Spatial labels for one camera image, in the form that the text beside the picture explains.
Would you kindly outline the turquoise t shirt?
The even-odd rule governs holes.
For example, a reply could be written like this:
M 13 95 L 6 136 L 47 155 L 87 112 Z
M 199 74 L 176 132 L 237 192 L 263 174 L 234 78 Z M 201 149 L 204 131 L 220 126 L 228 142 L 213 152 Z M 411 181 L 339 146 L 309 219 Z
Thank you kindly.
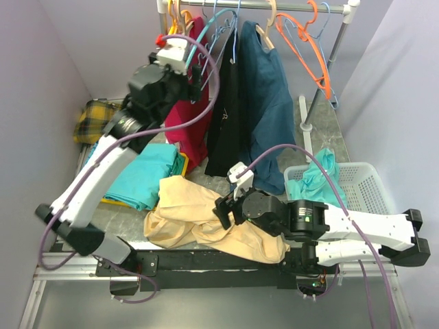
M 346 193 L 339 185 L 340 166 L 336 162 L 335 154 L 330 149 L 324 148 L 315 155 L 315 158 L 330 177 L 340 199 L 345 207 L 347 207 Z M 331 185 L 313 161 L 309 163 L 309 166 L 302 172 L 302 175 L 300 175 L 298 166 L 286 168 L 284 171 L 284 181 L 288 200 L 306 199 L 340 207 L 340 203 Z

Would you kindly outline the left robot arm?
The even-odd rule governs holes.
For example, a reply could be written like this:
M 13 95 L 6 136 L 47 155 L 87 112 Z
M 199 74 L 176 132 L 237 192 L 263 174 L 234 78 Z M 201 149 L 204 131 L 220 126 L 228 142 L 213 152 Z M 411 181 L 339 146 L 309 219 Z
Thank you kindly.
M 178 101 L 198 101 L 204 76 L 200 65 L 179 72 L 155 62 L 137 69 L 129 92 L 104 128 L 91 159 L 68 189 L 51 204 L 40 204 L 36 216 L 81 256 L 109 260 L 120 275 L 136 268 L 136 252 L 118 236 L 95 227 L 91 219 L 101 198 L 120 173 L 164 131 L 162 124 Z

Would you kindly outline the pale blue wire hanger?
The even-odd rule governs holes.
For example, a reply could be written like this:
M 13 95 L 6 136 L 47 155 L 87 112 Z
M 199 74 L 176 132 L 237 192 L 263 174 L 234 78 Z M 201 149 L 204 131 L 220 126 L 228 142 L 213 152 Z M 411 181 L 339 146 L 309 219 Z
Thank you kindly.
M 232 36 L 232 40 L 233 40 L 233 17 L 234 17 L 235 11 L 236 11 L 236 10 L 231 9 L 231 8 L 225 8 L 226 5 L 219 5 L 218 1 L 212 1 L 212 2 L 213 2 L 213 15 L 209 19 L 209 21 L 207 21 L 203 30 L 200 32 L 200 34 L 198 35 L 198 38 L 196 39 L 201 44 L 201 41 L 202 41 L 203 37 L 206 36 L 206 33 L 208 32 L 209 28 L 212 25 L 214 25 L 215 31 L 212 33 L 211 40 L 208 41 L 204 46 L 206 51 L 209 53 L 210 56 L 212 55 L 212 51 L 213 51 L 214 47 L 216 46 L 216 44 L 217 43 L 219 44 L 219 40 L 220 40 L 222 34 L 224 32 L 226 32 L 227 29 L 229 29 L 228 37 Z M 222 9 L 219 12 L 217 12 L 217 10 L 216 10 L 217 7 L 224 7 L 225 9 Z M 225 19 L 224 24 L 218 25 L 218 19 L 220 19 L 222 17 L 222 15 L 224 15 L 227 12 L 232 13 L 231 19 L 230 20 Z M 219 59 L 222 59 L 224 57 L 225 48 L 226 48 L 226 42 L 222 46 L 219 54 L 217 55 L 215 65 L 217 65 Z M 195 53 L 198 51 L 197 49 L 198 48 L 196 46 L 192 46 L 192 48 L 189 52 L 188 58 L 187 58 L 187 63 L 186 63 L 187 68 L 189 68 L 189 64 L 191 63 L 193 57 L 195 56 Z M 208 64 L 207 57 L 208 56 L 203 55 L 203 53 L 201 53 L 201 55 L 196 56 L 198 64 L 200 64 L 202 60 L 206 60 L 206 62 L 204 63 L 204 66 L 202 67 L 202 75 L 203 76 L 204 76 L 204 73 L 206 71 L 206 67 Z M 210 79 L 210 76 L 212 75 L 212 73 L 213 73 L 213 69 L 211 69 L 211 72 L 203 80 L 202 91 L 206 88 L 206 86 L 209 85 L 209 79 Z

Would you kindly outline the cream beige shirt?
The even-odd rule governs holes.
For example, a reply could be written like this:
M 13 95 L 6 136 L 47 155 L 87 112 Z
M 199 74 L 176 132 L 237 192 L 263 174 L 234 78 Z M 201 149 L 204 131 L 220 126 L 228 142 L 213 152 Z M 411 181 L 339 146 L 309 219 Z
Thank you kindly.
M 181 175 L 159 182 L 156 209 L 144 220 L 144 236 L 153 244 L 171 249 L 198 243 L 213 249 L 265 264 L 280 263 L 290 251 L 281 237 L 273 237 L 251 223 L 225 230 L 214 214 L 215 200 L 220 197 Z

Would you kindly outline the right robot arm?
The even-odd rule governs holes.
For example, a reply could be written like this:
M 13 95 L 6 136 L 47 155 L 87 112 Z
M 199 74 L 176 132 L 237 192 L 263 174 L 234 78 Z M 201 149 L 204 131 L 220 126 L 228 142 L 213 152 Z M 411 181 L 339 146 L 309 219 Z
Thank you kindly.
M 386 260 L 400 267 L 425 265 L 431 251 L 419 237 L 419 210 L 377 215 L 305 199 L 281 201 L 251 188 L 215 200 L 213 209 L 224 229 L 250 223 L 273 237 L 301 244 L 301 267 L 315 273 L 322 267 L 356 260 Z

